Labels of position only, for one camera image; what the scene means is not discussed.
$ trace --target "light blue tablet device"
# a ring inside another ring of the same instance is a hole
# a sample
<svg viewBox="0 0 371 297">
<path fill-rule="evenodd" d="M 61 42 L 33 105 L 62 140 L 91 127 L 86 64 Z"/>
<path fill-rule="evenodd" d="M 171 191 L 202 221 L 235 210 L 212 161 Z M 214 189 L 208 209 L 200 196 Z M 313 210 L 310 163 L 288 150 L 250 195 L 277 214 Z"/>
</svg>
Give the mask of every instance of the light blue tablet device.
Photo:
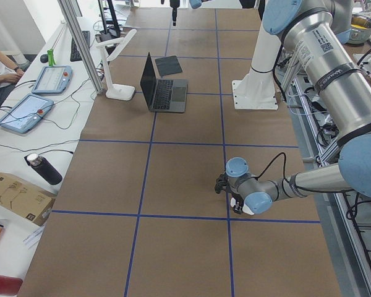
<svg viewBox="0 0 371 297">
<path fill-rule="evenodd" d="M 72 77 L 70 66 L 45 66 L 41 70 L 32 93 L 57 95 L 65 91 Z"/>
<path fill-rule="evenodd" d="M 54 101 L 28 94 L 0 119 L 0 126 L 18 133 L 26 133 L 51 110 Z"/>
</svg>

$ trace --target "red cylinder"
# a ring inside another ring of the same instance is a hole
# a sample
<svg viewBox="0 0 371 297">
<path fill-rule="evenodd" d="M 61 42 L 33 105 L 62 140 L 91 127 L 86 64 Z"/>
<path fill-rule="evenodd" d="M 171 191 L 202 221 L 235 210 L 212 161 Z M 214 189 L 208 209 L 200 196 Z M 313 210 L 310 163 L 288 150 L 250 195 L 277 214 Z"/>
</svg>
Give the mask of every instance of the red cylinder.
<svg viewBox="0 0 371 297">
<path fill-rule="evenodd" d="M 0 295 L 14 296 L 18 294 L 23 280 L 17 277 L 0 275 Z"/>
</svg>

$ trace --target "black bottle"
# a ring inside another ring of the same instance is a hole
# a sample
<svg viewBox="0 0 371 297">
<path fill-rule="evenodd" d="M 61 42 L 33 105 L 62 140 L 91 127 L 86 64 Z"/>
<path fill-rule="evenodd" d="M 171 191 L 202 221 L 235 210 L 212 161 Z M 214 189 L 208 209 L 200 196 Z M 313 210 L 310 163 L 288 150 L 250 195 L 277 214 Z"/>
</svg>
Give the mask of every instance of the black bottle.
<svg viewBox="0 0 371 297">
<path fill-rule="evenodd" d="M 26 159 L 30 166 L 50 184 L 59 184 L 62 181 L 61 174 L 46 158 L 39 156 L 37 153 L 31 153 Z"/>
</svg>

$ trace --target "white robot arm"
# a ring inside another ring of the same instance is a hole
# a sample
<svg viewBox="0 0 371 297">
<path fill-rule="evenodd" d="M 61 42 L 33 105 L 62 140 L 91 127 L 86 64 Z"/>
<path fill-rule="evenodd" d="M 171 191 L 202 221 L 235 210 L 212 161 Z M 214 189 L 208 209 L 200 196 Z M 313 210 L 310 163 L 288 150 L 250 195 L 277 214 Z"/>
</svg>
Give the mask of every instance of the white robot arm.
<svg viewBox="0 0 371 297">
<path fill-rule="evenodd" d="M 277 181 L 260 181 L 249 172 L 245 160 L 231 159 L 225 174 L 217 180 L 216 192 L 223 186 L 230 188 L 238 213 L 242 212 L 243 203 L 253 213 L 262 213 L 273 201 L 315 192 L 354 189 L 371 197 L 371 88 L 330 28 L 332 2 L 270 0 L 263 27 L 276 35 L 286 50 L 294 51 L 327 106 L 339 129 L 339 162 Z M 339 15 L 348 18 L 351 10 L 347 7 L 352 2 L 335 1 L 342 7 Z"/>
</svg>

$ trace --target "open laptop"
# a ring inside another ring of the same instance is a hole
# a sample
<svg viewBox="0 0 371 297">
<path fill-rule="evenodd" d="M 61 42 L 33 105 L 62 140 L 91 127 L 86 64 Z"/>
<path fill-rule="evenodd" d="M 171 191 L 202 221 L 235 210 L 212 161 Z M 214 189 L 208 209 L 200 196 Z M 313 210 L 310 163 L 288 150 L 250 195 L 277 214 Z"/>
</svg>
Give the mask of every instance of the open laptop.
<svg viewBox="0 0 371 297">
<path fill-rule="evenodd" d="M 170 113 L 186 111 L 188 81 L 186 79 L 157 79 L 150 53 L 147 56 L 140 86 L 148 110 Z"/>
</svg>

